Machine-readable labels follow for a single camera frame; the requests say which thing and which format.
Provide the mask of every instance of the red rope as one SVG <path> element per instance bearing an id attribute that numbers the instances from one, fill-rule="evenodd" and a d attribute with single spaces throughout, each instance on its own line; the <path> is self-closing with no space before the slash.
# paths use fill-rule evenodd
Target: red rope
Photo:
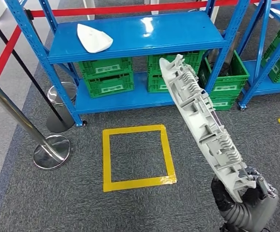
<path id="1" fill-rule="evenodd" d="M 7 45 L 5 47 L 4 51 L 0 56 L 0 75 L 2 74 L 2 70 L 6 65 L 8 58 L 11 56 L 11 52 L 13 51 L 14 47 L 21 34 L 21 30 L 19 26 L 17 25 L 17 27 L 14 29 L 14 31 L 12 33 L 9 41 L 7 43 Z"/>
<path id="2" fill-rule="evenodd" d="M 250 0 L 250 3 L 256 3 L 259 0 Z M 238 0 L 217 0 L 215 6 L 236 5 Z M 74 16 L 74 15 L 107 15 L 107 14 L 123 14 L 137 13 L 149 11 L 167 11 L 167 10 L 182 10 L 195 9 L 205 7 L 207 2 L 177 2 L 163 3 L 156 5 L 133 5 L 133 6 L 115 6 L 115 7 L 97 7 L 97 8 L 76 8 L 76 9 L 60 9 L 53 10 L 54 16 Z M 34 17 L 45 17 L 43 11 L 32 11 Z"/>

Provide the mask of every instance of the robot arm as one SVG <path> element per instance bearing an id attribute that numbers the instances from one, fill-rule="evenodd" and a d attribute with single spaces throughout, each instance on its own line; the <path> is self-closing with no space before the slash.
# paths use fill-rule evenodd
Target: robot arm
<path id="1" fill-rule="evenodd" d="M 220 212 L 235 227 L 260 232 L 276 207 L 278 197 L 266 180 L 247 167 L 221 125 L 210 97 L 198 86 L 194 70 L 177 55 L 173 62 L 161 58 L 165 84 L 201 153 L 214 171 L 212 191 Z M 261 190 L 258 201 L 247 202 L 252 191 Z M 246 190 L 241 197 L 240 192 Z"/>
<path id="2" fill-rule="evenodd" d="M 227 221 L 221 232 L 260 232 L 275 211 L 278 200 L 276 190 L 255 169 L 248 167 L 247 172 L 255 179 L 257 187 L 248 188 L 242 196 L 242 203 L 233 201 L 220 180 L 212 180 L 215 202 Z"/>

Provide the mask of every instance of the gray carpet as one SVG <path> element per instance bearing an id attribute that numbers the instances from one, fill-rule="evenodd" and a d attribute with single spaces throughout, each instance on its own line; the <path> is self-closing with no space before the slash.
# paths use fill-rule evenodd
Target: gray carpet
<path id="1" fill-rule="evenodd" d="M 79 5 L 60 3 L 61 8 L 75 6 Z M 249 8 L 247 17 L 253 9 Z M 232 10 L 220 8 L 217 27 L 224 29 Z M 241 30 L 247 22 L 245 18 Z M 266 46 L 278 28 L 277 22 L 270 21 Z M 255 57 L 258 35 L 259 31 L 254 33 L 243 59 Z M 134 66 L 145 69 L 145 62 L 139 59 Z M 62 80 L 69 79 L 60 69 L 57 72 Z M 51 86 L 40 66 L 35 77 L 43 89 Z M 35 88 L 30 89 L 25 109 L 42 134 L 49 135 L 45 120 L 50 110 Z M 280 195 L 280 94 L 255 97 L 244 112 L 233 107 L 217 114 L 245 162 L 258 168 Z M 18 152 L 11 161 L 12 166 L 2 171 L 8 173 L 9 179 L 5 192 L 0 185 L 0 232 L 217 232 L 222 225 L 210 189 L 212 170 L 175 106 L 83 115 L 82 119 L 88 125 L 62 133 L 71 141 L 72 154 L 66 165 L 51 172 L 34 167 L 32 153 L 36 143 L 18 131 L 23 136 Z M 166 127 L 177 183 L 103 193 L 103 129 L 152 124 Z M 113 135 L 110 142 L 112 181 L 165 174 L 157 132 Z M 280 202 L 268 226 L 272 232 L 280 232 Z"/>

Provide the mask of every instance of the stanchion base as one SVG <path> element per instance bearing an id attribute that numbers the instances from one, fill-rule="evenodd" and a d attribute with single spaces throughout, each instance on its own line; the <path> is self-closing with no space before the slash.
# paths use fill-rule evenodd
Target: stanchion base
<path id="1" fill-rule="evenodd" d="M 63 119 L 63 121 L 59 120 L 54 112 L 49 115 L 47 119 L 47 128 L 50 132 L 53 133 L 60 133 L 70 129 L 75 124 L 75 121 L 69 114 L 69 112 L 66 107 L 62 107 L 62 109 L 57 110 L 58 114 Z"/>
<path id="2" fill-rule="evenodd" d="M 72 82 L 62 82 L 63 87 L 66 91 L 71 101 L 74 101 L 76 95 L 76 85 Z M 54 105 L 64 105 L 64 103 L 57 94 L 54 86 L 48 91 L 48 98 Z"/>
<path id="3" fill-rule="evenodd" d="M 39 168 L 44 170 L 53 170 L 64 164 L 70 155 L 72 148 L 70 142 L 62 135 L 51 135 L 46 138 L 47 142 L 57 152 L 63 160 L 56 161 L 41 145 L 38 145 L 33 154 L 33 160 L 34 164 Z"/>

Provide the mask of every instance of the shelf foot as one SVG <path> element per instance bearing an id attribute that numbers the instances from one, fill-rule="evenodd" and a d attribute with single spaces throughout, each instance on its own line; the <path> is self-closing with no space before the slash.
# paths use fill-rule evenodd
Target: shelf foot
<path id="1" fill-rule="evenodd" d="M 46 138 L 60 157 L 54 159 L 50 156 L 42 145 L 38 145 L 34 153 L 33 160 L 39 168 L 44 170 L 53 170 L 63 165 L 70 156 L 72 151 L 70 142 L 62 135 L 51 135 Z"/>
<path id="2" fill-rule="evenodd" d="M 76 85 L 72 82 L 62 82 L 63 87 L 67 92 L 68 96 L 72 102 L 76 99 L 76 95 Z M 51 87 L 48 91 L 48 98 L 54 105 L 64 105 L 64 103 L 57 94 L 54 86 Z"/>
<path id="3" fill-rule="evenodd" d="M 86 125 L 88 125 L 88 122 L 85 121 L 85 120 L 83 120 L 83 122 L 82 122 L 82 127 L 85 127 Z"/>
<path id="4" fill-rule="evenodd" d="M 238 105 L 241 111 L 244 111 L 247 108 L 246 104 L 241 104 L 241 102 L 238 102 Z"/>

